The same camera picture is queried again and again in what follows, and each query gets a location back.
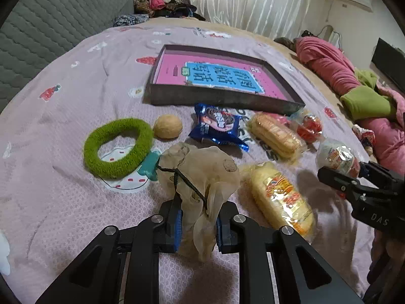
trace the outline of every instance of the blue snack package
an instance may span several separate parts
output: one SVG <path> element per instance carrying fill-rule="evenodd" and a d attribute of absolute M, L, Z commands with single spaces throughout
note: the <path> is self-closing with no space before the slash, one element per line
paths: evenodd
<path fill-rule="evenodd" d="M 196 141 L 208 138 L 218 145 L 236 145 L 246 152 L 249 150 L 249 146 L 238 138 L 239 121 L 242 117 L 201 103 L 196 104 L 194 110 L 198 124 L 191 130 L 191 138 Z"/>

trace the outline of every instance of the bread roll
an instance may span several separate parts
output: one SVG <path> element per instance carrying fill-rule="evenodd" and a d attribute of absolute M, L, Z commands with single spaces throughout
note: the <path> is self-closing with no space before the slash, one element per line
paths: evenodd
<path fill-rule="evenodd" d="M 250 121 L 250 129 L 282 158 L 296 158 L 307 148 L 305 142 L 294 131 L 268 114 L 256 113 Z"/>
<path fill-rule="evenodd" d="M 252 195 L 274 229 L 290 225 L 303 237 L 312 235 L 315 218 L 307 202 L 271 162 L 251 176 Z"/>

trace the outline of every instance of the pink cloth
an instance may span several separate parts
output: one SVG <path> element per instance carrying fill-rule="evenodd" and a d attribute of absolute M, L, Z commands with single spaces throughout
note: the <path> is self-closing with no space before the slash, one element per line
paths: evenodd
<path fill-rule="evenodd" d="M 163 0 L 149 0 L 149 6 L 152 10 L 160 10 L 165 7 L 165 2 Z"/>
<path fill-rule="evenodd" d="M 344 95 L 361 85 L 354 75 L 354 66 L 347 57 L 330 43 L 317 37 L 303 37 L 296 42 L 296 53 L 303 64 L 307 64 L 318 76 L 328 82 L 338 95 Z M 374 153 L 379 163 L 400 175 L 405 173 L 405 134 L 403 129 L 405 112 L 404 97 L 377 82 L 380 94 L 392 97 L 397 104 L 398 123 L 386 118 L 369 118 L 358 124 L 375 133 Z"/>
<path fill-rule="evenodd" d="M 311 36 L 299 38 L 296 53 L 301 63 L 328 82 L 339 96 L 361 85 L 354 76 L 354 66 L 350 60 L 325 40 Z"/>

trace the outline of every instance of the green ring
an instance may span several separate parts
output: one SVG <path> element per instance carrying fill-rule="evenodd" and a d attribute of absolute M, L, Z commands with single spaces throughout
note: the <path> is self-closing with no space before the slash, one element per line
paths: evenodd
<path fill-rule="evenodd" d="M 98 157 L 101 145 L 112 141 L 123 132 L 136 131 L 135 146 L 122 159 L 115 162 L 102 161 Z M 84 163 L 98 177 L 120 179 L 134 171 L 145 159 L 152 147 L 153 130 L 140 119 L 118 119 L 94 130 L 84 143 Z"/>

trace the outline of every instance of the black screen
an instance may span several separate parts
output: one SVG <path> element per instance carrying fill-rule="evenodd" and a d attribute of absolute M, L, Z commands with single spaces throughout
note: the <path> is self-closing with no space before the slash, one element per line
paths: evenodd
<path fill-rule="evenodd" d="M 400 90 L 405 92 L 405 57 L 400 51 L 380 38 L 372 62 Z"/>

